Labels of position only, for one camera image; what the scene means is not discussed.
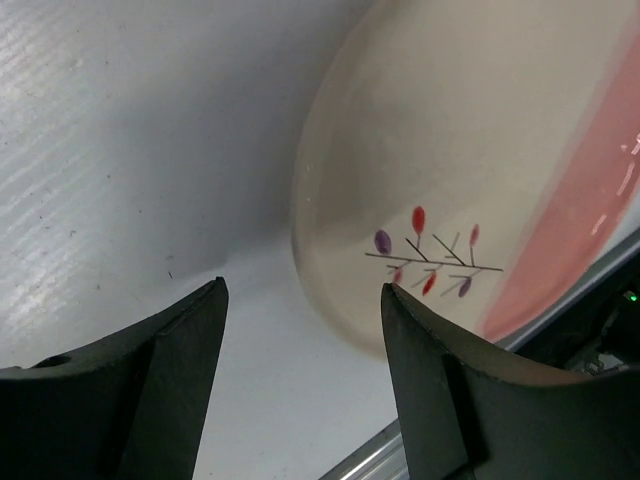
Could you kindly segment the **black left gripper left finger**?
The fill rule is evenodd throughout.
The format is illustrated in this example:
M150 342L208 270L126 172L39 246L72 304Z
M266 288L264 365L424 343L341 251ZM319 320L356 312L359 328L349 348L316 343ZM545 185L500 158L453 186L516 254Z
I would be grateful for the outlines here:
M229 293L216 278L83 347L1 372L5 479L189 479Z

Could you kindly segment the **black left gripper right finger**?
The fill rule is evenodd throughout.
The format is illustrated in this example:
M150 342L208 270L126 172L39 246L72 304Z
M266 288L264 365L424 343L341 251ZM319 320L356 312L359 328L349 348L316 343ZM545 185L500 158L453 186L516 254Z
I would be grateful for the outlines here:
M505 351L397 285L381 319L413 479L635 479L639 372L588 376Z

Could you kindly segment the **pink cream plate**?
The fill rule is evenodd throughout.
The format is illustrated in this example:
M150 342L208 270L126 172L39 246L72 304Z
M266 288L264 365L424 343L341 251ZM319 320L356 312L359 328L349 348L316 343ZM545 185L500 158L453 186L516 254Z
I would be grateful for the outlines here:
M638 224L635 1L379 1L298 148L299 278L377 357L384 284L497 342Z

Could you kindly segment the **aluminium table rail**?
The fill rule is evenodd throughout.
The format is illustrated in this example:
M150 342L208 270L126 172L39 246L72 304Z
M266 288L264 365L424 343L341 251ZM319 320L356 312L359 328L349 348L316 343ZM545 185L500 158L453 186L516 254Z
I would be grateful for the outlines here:
M385 429L333 467L321 480L408 479L401 434Z

